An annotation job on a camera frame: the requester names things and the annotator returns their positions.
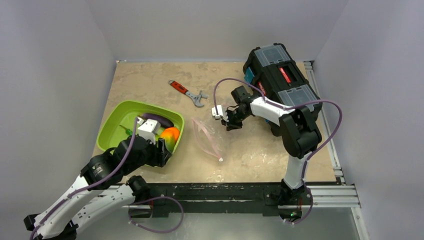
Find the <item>green orange fake mango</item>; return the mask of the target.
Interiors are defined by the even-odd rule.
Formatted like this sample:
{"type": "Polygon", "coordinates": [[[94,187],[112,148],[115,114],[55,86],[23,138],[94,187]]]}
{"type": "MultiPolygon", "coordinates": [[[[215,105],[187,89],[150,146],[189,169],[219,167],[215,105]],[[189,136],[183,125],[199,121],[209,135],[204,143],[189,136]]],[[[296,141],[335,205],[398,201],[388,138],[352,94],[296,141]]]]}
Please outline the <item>green orange fake mango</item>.
{"type": "Polygon", "coordinates": [[[164,140],[166,149],[172,153],[180,137],[180,130],[176,127],[169,127],[166,128],[159,137],[164,140]]]}

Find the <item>clear zip top bag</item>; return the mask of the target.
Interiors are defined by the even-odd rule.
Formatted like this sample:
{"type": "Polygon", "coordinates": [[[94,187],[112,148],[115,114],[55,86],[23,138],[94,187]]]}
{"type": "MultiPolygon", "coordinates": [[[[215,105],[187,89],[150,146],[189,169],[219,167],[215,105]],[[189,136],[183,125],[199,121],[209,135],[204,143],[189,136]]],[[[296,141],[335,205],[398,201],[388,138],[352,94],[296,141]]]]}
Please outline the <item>clear zip top bag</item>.
{"type": "Polygon", "coordinates": [[[220,120],[213,117],[191,119],[195,140],[199,148],[220,163],[230,159],[230,135],[220,120]]]}

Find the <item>purple fake eggplant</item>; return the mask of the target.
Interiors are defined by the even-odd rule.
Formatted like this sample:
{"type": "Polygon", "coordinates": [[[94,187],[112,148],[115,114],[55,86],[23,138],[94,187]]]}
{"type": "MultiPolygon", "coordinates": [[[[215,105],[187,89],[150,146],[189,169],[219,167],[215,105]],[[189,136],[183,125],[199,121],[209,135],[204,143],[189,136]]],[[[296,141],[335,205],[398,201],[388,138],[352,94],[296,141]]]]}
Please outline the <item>purple fake eggplant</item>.
{"type": "Polygon", "coordinates": [[[155,120],[158,121],[160,123],[160,125],[167,129],[167,128],[172,128],[174,127],[174,123],[169,120],[168,118],[158,115],[158,114],[154,114],[154,113],[143,113],[140,116],[143,120],[155,120]]]}

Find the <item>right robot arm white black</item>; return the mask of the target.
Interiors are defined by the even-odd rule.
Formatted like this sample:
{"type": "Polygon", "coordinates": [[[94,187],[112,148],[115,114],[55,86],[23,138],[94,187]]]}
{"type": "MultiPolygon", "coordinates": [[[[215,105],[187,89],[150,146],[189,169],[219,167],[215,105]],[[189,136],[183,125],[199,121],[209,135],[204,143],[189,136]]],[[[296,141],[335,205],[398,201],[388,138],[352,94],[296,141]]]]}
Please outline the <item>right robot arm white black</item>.
{"type": "Polygon", "coordinates": [[[231,91],[236,103],[234,110],[226,110],[221,123],[227,131],[241,129],[249,116],[261,117],[276,125],[283,146],[289,154],[287,170],[280,196],[288,204],[300,198],[299,188],[304,185],[307,156],[318,148],[322,135],[315,119],[306,106],[291,109],[267,97],[252,95],[243,86],[231,91]]]}

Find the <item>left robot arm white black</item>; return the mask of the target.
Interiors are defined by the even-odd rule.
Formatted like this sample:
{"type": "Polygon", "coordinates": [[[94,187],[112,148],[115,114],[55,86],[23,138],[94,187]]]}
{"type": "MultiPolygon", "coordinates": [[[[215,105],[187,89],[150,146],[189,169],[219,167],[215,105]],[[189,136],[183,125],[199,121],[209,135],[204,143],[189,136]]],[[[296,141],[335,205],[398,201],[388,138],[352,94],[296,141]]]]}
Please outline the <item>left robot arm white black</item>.
{"type": "Polygon", "coordinates": [[[129,136],[90,159],[69,189],[48,209],[27,215],[25,227],[31,240],[74,240],[99,219],[130,204],[152,204],[153,196],[145,179],[134,175],[120,185],[123,177],[148,165],[163,167],[173,154],[164,139],[152,143],[139,135],[129,136]]]}

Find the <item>green plastic tray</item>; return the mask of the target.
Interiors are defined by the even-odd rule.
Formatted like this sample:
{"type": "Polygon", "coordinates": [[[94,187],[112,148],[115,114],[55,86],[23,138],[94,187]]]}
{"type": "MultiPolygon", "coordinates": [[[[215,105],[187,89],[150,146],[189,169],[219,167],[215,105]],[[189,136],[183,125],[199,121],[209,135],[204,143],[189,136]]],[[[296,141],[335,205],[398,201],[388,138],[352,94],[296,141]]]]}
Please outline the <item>green plastic tray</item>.
{"type": "Polygon", "coordinates": [[[169,108],[135,100],[120,102],[105,119],[96,139],[98,151],[104,152],[109,148],[117,147],[120,141],[125,140],[129,136],[121,126],[132,129],[135,118],[143,113],[163,116],[169,119],[174,124],[174,127],[179,130],[179,137],[172,151],[174,154],[178,149],[185,128],[183,116],[169,108]]]}

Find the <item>black plastic toolbox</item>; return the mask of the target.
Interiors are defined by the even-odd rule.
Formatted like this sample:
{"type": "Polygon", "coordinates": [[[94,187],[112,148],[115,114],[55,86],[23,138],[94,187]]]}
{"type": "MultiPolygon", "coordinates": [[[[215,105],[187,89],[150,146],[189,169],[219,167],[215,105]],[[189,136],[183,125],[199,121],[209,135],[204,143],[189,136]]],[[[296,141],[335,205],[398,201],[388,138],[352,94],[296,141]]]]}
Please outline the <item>black plastic toolbox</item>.
{"type": "Polygon", "coordinates": [[[251,50],[243,73],[247,83],[274,102],[297,106],[319,99],[282,43],[251,50]]]}

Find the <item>red handled adjustable wrench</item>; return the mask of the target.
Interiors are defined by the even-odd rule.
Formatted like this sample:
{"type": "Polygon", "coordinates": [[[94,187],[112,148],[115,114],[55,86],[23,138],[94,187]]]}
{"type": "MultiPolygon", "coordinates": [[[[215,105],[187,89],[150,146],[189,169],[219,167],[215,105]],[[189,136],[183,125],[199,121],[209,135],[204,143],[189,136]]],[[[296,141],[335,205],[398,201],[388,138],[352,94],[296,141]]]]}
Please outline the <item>red handled adjustable wrench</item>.
{"type": "Polygon", "coordinates": [[[168,81],[168,84],[178,92],[189,97],[197,108],[204,107],[205,104],[201,102],[201,99],[207,99],[208,95],[203,93],[202,90],[200,90],[198,94],[194,94],[190,92],[187,88],[185,88],[182,84],[172,79],[168,81]]]}

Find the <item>black mounting base rail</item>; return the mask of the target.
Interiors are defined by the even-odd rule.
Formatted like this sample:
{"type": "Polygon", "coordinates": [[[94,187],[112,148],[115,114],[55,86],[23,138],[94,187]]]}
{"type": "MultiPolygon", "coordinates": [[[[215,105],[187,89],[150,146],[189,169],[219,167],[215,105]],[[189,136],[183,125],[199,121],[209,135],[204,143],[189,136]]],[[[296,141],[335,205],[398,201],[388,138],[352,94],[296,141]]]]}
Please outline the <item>black mounting base rail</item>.
{"type": "Polygon", "coordinates": [[[173,213],[261,214],[297,221],[313,205],[309,189],[289,190],[282,182],[151,183],[149,200],[131,205],[134,219],[167,218],[173,213]]]}

